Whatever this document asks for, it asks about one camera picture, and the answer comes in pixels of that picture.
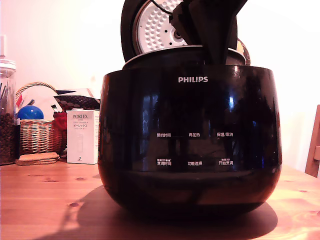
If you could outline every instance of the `wood grain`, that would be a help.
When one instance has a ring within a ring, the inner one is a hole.
[[[2,240],[320,240],[320,180],[283,167],[267,203],[234,219],[158,222],[119,207],[97,165],[2,166]]]

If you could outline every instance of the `glossy black surface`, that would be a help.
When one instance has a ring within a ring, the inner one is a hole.
[[[181,77],[208,81],[179,82]],[[280,119],[268,69],[113,72],[104,79],[100,117],[103,185],[134,212],[244,213],[264,203],[278,182]]]

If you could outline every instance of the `coffee beans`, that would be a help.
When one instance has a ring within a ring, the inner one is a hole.
[[[0,165],[14,163],[15,120],[10,113],[0,115]]]

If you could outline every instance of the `open lid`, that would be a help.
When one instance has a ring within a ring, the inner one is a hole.
[[[183,0],[154,1],[168,12],[173,12],[183,2]],[[156,50],[191,45],[187,44],[176,31],[169,18],[170,15],[151,0],[125,0],[121,16],[121,43],[124,60],[127,62],[135,56]],[[238,50],[236,18],[231,27],[230,39],[228,48]]]

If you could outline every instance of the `white perforated lid plate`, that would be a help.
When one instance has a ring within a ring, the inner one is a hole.
[[[165,10],[172,12],[182,0],[156,0]],[[187,45],[169,23],[169,15],[148,1],[137,16],[136,45],[140,54],[154,50]]]

